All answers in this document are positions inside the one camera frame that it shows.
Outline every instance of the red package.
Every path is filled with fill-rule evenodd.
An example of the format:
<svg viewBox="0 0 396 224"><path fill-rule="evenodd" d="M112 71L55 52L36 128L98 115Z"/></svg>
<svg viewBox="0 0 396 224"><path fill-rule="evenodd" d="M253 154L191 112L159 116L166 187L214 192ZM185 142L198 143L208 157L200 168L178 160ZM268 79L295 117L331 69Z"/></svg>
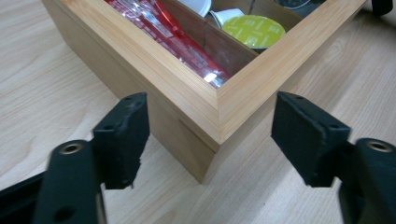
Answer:
<svg viewBox="0 0 396 224"><path fill-rule="evenodd" d="M215 88L231 75L181 29L159 0L105 0Z"/></svg>

